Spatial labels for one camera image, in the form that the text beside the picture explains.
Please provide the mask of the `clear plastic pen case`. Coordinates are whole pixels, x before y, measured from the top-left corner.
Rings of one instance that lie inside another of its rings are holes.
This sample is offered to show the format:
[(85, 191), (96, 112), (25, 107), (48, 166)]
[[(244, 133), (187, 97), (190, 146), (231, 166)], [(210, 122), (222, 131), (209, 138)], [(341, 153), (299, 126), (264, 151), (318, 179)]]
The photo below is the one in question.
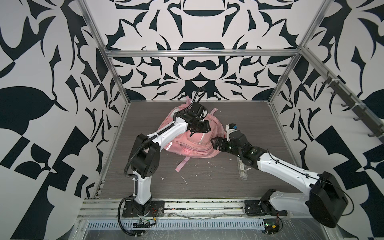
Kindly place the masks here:
[(238, 163), (238, 171), (239, 171), (240, 178), (242, 180), (247, 180), (248, 179), (248, 172), (247, 172), (247, 168), (246, 168), (245, 164), (243, 163), (243, 161), (239, 157), (237, 157), (237, 163)]

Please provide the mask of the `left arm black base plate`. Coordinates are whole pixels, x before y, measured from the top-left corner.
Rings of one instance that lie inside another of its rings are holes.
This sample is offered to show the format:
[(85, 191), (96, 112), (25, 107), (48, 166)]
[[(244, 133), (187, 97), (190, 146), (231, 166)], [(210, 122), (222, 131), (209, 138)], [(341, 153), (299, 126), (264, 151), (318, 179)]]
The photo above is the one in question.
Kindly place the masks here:
[(164, 201), (149, 200), (144, 205), (140, 205), (135, 200), (126, 201), (123, 207), (123, 218), (151, 217), (153, 212), (162, 213), (165, 208)]

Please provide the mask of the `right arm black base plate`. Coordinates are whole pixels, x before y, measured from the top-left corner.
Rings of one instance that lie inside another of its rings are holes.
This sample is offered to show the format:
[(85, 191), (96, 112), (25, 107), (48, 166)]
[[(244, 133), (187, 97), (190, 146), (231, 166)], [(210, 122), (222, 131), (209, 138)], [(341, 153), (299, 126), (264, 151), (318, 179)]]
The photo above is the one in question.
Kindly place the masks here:
[(287, 216), (287, 211), (278, 211), (268, 201), (245, 200), (245, 214), (248, 217), (258, 216)]

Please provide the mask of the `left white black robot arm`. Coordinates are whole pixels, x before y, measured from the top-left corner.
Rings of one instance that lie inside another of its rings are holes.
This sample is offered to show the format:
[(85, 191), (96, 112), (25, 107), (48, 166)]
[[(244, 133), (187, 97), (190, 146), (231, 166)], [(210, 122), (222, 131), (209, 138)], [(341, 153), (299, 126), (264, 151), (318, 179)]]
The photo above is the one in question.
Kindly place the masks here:
[(174, 119), (160, 130), (147, 136), (140, 134), (134, 142), (124, 168), (124, 176), (133, 178), (135, 181), (133, 202), (139, 206), (145, 206), (151, 201), (152, 175), (160, 165), (161, 151), (167, 144), (186, 132), (205, 134), (210, 130), (208, 120), (175, 114)]

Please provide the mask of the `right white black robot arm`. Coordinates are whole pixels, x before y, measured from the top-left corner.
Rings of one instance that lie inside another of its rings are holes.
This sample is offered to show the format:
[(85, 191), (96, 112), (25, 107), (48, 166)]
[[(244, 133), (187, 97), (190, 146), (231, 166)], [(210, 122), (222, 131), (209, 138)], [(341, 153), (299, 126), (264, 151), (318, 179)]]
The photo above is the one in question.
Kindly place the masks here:
[(215, 150), (239, 157), (248, 167), (273, 175), (299, 190), (298, 193), (283, 193), (270, 189), (259, 201), (260, 211), (247, 212), (247, 215), (296, 212), (310, 215), (328, 228), (335, 228), (352, 201), (332, 174), (318, 174), (285, 162), (268, 150), (252, 146), (240, 131), (230, 133), (227, 138), (213, 138), (211, 143)]

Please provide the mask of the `pink student backpack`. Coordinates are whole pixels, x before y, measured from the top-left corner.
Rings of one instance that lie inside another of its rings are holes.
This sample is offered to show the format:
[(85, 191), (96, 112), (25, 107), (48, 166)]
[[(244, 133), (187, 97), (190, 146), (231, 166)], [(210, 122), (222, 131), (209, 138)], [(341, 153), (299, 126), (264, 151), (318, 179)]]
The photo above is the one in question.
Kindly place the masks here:
[(211, 131), (209, 133), (196, 133), (191, 135), (190, 131), (183, 133), (166, 144), (164, 149), (168, 152), (184, 156), (185, 159), (175, 168), (179, 172), (190, 158), (210, 159), (219, 154), (218, 150), (213, 148), (211, 139), (216, 137), (226, 138), (227, 133), (214, 113), (217, 111), (214, 108), (209, 112), (205, 120), (210, 123)]

